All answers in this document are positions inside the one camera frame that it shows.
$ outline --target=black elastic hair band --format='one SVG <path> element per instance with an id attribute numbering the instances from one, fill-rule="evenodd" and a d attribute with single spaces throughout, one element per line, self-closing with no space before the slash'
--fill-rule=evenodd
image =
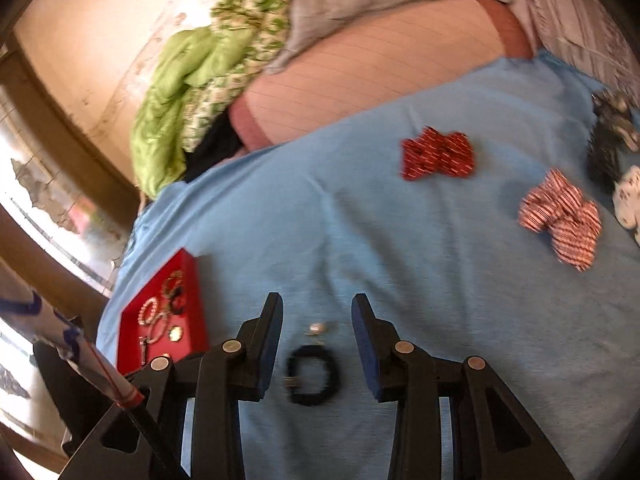
<path id="1" fill-rule="evenodd" d="M 321 392 L 316 394 L 299 394 L 296 391 L 302 386 L 298 377 L 298 360 L 313 357 L 324 362 L 328 373 L 328 381 Z M 304 345 L 292 352 L 287 359 L 287 377 L 285 386 L 289 389 L 291 402 L 302 406 L 319 406 L 331 399 L 340 389 L 340 371 L 334 355 L 320 345 Z"/>

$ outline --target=red bow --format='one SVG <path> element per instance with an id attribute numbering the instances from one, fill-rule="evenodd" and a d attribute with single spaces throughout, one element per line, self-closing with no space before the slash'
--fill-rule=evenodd
<path id="1" fill-rule="evenodd" d="M 474 149 L 465 134 L 444 136 L 433 128 L 402 141 L 402 177 L 414 180 L 439 171 L 449 176 L 469 176 L 474 171 Z"/>
<path id="2" fill-rule="evenodd" d="M 558 259 L 582 271 L 591 267 L 602 231 L 597 206 L 582 199 L 582 191 L 552 169 L 544 182 L 520 204 L 518 223 L 537 233 L 548 229 Z"/>

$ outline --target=red jewelry tray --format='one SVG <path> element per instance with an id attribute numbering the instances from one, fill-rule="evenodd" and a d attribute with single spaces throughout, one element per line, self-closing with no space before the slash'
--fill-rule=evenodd
<path id="1" fill-rule="evenodd" d="M 206 352 L 209 349 L 195 259 L 185 249 L 180 249 L 122 311 L 116 364 L 120 373 L 128 374 L 142 368 L 140 338 L 148 335 L 149 326 L 138 324 L 140 309 L 149 298 L 156 298 L 158 311 L 162 310 L 168 301 L 162 296 L 162 285 L 167 279 L 175 283 L 171 275 L 177 270 L 182 271 L 182 293 L 178 297 L 182 312 L 172 314 L 163 329 L 162 337 L 146 347 L 146 362 L 149 363 L 154 357 L 161 355 L 169 355 L 175 362 L 194 352 Z M 145 309 L 143 317 L 148 317 L 150 311 L 150 307 Z M 164 320 L 161 319 L 154 327 L 154 335 L 159 333 L 162 326 Z M 168 334 L 169 329 L 174 326 L 182 329 L 181 338 L 175 342 L 169 339 Z"/>

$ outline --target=light blue bedsheet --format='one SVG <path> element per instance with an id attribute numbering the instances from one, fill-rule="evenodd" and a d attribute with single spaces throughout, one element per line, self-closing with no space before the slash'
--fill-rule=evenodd
<path id="1" fill-rule="evenodd" d="M 255 317 L 268 292 L 284 298 L 271 388 L 241 407 L 247 477 L 382 480 L 395 406 L 374 401 L 358 360 L 350 305 L 364 292 L 433 356 L 484 356 L 575 477 L 592 478 L 640 407 L 640 250 L 584 171 L 599 88 L 548 54 L 500 59 L 167 187 L 136 221 L 98 346 L 115 359 L 120 311 L 185 247 L 213 343 Z M 399 176 L 400 140 L 426 124 L 468 134 L 473 177 Z M 584 273 L 516 223 L 552 166 L 600 203 L 603 232 Z M 324 341 L 344 380 L 334 401 L 305 408 L 280 378 L 314 321 L 332 323 Z"/>

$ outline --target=black plastic bracket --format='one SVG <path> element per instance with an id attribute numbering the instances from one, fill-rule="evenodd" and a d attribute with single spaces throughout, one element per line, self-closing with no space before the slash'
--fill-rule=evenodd
<path id="1" fill-rule="evenodd" d="M 133 379 L 175 456 L 180 456 L 187 400 L 195 397 L 191 446 L 194 480 L 244 480 L 238 401 L 260 401 L 273 373 L 282 298 L 268 295 L 260 317 L 235 339 L 177 363 L 155 358 Z M 127 414 L 112 406 L 60 474 L 60 480 L 170 480 Z"/>
<path id="2" fill-rule="evenodd" d="M 378 402 L 398 402 L 389 480 L 439 480 L 439 397 L 449 397 L 456 480 L 573 480 L 540 427 L 477 356 L 433 358 L 376 318 L 365 294 L 351 320 L 367 385 Z"/>

